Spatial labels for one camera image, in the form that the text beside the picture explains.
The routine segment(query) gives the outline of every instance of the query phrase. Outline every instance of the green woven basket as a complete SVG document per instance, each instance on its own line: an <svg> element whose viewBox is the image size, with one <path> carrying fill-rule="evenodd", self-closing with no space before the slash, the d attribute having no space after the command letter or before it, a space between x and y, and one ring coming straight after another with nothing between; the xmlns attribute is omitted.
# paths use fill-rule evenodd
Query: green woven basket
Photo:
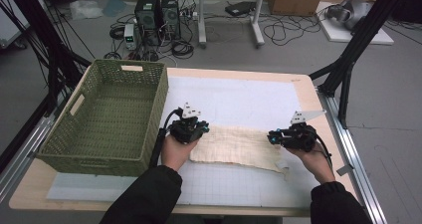
<svg viewBox="0 0 422 224"><path fill-rule="evenodd" d="M59 172L140 175L167 91L162 63L95 60L37 157Z"/></svg>

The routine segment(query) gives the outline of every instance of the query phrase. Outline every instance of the black sleeve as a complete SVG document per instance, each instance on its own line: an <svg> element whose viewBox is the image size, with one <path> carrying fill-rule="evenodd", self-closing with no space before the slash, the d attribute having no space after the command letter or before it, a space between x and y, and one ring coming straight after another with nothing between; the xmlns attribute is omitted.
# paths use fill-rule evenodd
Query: black sleeve
<svg viewBox="0 0 422 224"><path fill-rule="evenodd" d="M312 191L311 222L313 224L371 223L362 206L339 182L328 182Z"/></svg>
<svg viewBox="0 0 422 224"><path fill-rule="evenodd" d="M111 205L100 223L165 223L181 185L182 178L169 167L148 169Z"/></svg>

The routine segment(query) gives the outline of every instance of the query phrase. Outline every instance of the plastic bag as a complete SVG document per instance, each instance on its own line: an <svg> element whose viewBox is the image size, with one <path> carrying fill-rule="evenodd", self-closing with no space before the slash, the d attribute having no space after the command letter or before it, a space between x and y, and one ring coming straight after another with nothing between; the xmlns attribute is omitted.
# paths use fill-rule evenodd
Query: plastic bag
<svg viewBox="0 0 422 224"><path fill-rule="evenodd" d="M103 15L103 9L95 1L79 0L70 4L72 18L81 20L85 18L97 18Z"/></svg>

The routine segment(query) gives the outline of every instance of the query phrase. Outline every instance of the floor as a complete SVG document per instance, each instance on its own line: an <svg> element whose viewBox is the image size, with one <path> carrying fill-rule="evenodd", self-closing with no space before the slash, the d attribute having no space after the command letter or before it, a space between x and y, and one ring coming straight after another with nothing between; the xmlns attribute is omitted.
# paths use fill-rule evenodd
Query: floor
<svg viewBox="0 0 422 224"><path fill-rule="evenodd" d="M70 1L60 0L58 4L64 8ZM104 8L111 0L95 1ZM109 25L132 13L133 8L124 5L108 16L70 23L94 56L101 58L110 51ZM224 13L223 8L224 4L206 6L207 11L220 13ZM262 20L262 28L274 23ZM323 31L318 31L305 33L282 47L266 37L266 45L257 49L246 20L210 19L206 24L206 49L198 46L195 33L192 58L176 59L177 64L170 59L162 61L169 67L179 68L310 74L335 61L347 45L329 42ZM422 32L393 27L400 34L387 27L383 29L394 40L394 45L370 45L357 61L351 80L347 124L387 222L416 224L422 219L422 172L419 171L422 166L419 137L422 131L419 126L422 120ZM71 32L68 35L75 52L92 60L78 38ZM318 79L315 85L321 82L323 79ZM0 51L1 152L46 92L31 49L9 47ZM103 216L102 212L12 210L7 205L9 198L10 195L0 204L2 223L98 223ZM310 223L310 219L285 218L284 223Z"/></svg>

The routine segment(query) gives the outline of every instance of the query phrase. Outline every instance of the beige cloth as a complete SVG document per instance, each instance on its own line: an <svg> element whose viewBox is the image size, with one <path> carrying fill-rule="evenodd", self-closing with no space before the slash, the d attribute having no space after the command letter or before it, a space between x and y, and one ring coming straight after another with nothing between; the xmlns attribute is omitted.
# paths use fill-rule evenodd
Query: beige cloth
<svg viewBox="0 0 422 224"><path fill-rule="evenodd" d="M190 159L195 162L224 162L253 166L286 173L283 148L275 148L267 139L267 131L239 126L210 126Z"/></svg>

